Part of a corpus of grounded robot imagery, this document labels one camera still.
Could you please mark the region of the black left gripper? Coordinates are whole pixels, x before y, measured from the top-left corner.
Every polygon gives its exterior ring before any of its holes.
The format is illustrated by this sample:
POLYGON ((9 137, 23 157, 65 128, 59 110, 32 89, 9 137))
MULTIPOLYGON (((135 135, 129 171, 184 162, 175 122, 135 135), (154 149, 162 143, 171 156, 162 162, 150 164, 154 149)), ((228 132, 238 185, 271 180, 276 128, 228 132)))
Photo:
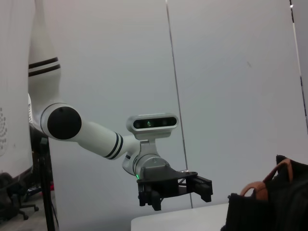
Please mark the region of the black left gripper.
POLYGON ((143 167, 139 174, 139 205, 150 205, 154 211, 161 210, 164 196, 180 196, 188 193, 200 195, 205 202, 212 201, 212 181, 197 172, 176 171, 171 166, 143 167))

